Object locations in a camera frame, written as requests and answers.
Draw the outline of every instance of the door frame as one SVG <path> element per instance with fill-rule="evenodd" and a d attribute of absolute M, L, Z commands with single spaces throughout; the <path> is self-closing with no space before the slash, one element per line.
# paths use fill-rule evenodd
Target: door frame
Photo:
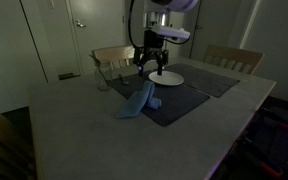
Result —
<path fill-rule="evenodd" d="M 193 46 L 194 46 L 194 39 L 195 39 L 195 36 L 196 36 L 196 27 L 197 27 L 197 25 L 198 25 L 198 17 L 199 17 L 199 15 L 200 15 L 200 8 L 201 8 L 201 4 L 202 4 L 202 1 L 203 0 L 200 0 L 200 2 L 199 2 L 199 6 L 198 6 L 198 12 L 197 12 L 197 16 L 194 18 L 194 20 L 193 21 L 195 21 L 195 25 L 194 25 L 194 30 L 192 30 L 193 31 L 193 40 L 192 40 L 192 43 L 191 43 L 191 47 L 190 47 L 190 52 L 189 52 L 189 58 L 191 58 L 192 57 L 192 51 L 193 51 Z M 246 43 L 246 41 L 247 41 L 247 39 L 248 39 L 248 36 L 249 36 L 249 33 L 250 33 L 250 30 L 251 30 L 251 28 L 252 28 L 252 25 L 253 25 L 253 22 L 254 22 L 254 20 L 255 20 L 255 17 L 256 17 L 256 15 L 257 15 L 257 12 L 258 12 L 258 9 L 259 9 L 259 7 L 260 7 L 260 5 L 261 5 L 261 2 L 262 2 L 262 0 L 255 0 L 254 2 L 253 2 L 253 4 L 252 4 L 252 8 L 251 8 L 251 11 L 250 11 L 250 14 L 249 14 L 249 16 L 248 16 L 248 18 L 247 18 L 247 24 L 245 25 L 245 27 L 244 27 L 244 30 L 243 30 L 243 35 L 242 35 L 242 37 L 241 37 L 241 39 L 240 39 L 240 42 L 239 42 L 239 45 L 238 45 L 238 48 L 240 48 L 240 49 L 243 49 L 244 48 L 244 46 L 245 46 L 245 43 Z"/>

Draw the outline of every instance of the white table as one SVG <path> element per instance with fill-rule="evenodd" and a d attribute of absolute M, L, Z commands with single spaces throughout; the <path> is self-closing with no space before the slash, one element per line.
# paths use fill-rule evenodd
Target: white table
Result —
<path fill-rule="evenodd" d="M 118 120 L 126 101 L 98 91 L 93 76 L 31 90 L 30 113 L 39 179 L 200 180 L 215 171 L 275 82 L 186 58 L 173 58 L 240 79 L 173 124 L 144 114 Z"/>

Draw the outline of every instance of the cable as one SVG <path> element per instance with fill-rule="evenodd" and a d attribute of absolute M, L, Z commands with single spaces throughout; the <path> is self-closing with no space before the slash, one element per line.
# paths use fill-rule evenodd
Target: cable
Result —
<path fill-rule="evenodd" d="M 129 37 L 133 47 L 138 48 L 138 46 L 136 46 L 133 42 L 132 32 L 131 32 L 131 18 L 132 18 L 133 5 L 134 5 L 134 0 L 131 1 L 130 11 L 129 11 L 129 15 L 128 15 L 128 26 L 127 26 L 128 27 L 128 37 Z"/>
<path fill-rule="evenodd" d="M 172 43 L 172 44 L 181 45 L 181 44 L 185 44 L 185 43 L 187 43 L 187 42 L 190 40 L 190 37 L 188 37 L 185 41 L 180 42 L 180 43 L 178 43 L 178 42 L 174 42 L 174 41 L 171 41 L 171 40 L 168 40 L 168 39 L 164 39 L 164 40 L 167 41 L 167 42 L 169 42 L 169 43 Z"/>

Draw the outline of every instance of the dark placemat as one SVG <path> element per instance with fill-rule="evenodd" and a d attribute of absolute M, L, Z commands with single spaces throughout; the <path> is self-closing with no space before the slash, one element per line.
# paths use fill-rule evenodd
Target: dark placemat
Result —
<path fill-rule="evenodd" d="M 182 75 L 188 86 L 218 98 L 239 82 L 186 64 L 167 66 L 165 70 Z"/>
<path fill-rule="evenodd" d="M 148 79 L 147 76 L 150 72 L 145 72 L 144 77 L 139 77 L 137 74 L 125 77 L 130 85 L 123 85 L 121 80 L 115 79 L 111 86 L 128 99 L 133 92 L 142 89 L 143 83 Z M 167 126 L 175 122 L 209 99 L 209 96 L 185 84 L 179 86 L 156 85 L 153 97 L 162 100 L 162 107 L 157 110 L 144 107 L 142 112 L 161 126 Z"/>

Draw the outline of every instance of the blue towel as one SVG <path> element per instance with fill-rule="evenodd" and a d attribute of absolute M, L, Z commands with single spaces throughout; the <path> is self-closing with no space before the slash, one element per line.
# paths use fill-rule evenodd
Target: blue towel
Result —
<path fill-rule="evenodd" d="M 145 81 L 142 91 L 136 91 L 132 94 L 126 104 L 117 113 L 117 118 L 136 117 L 144 106 L 152 109 L 161 107 L 162 101 L 153 97 L 154 91 L 154 83 Z"/>

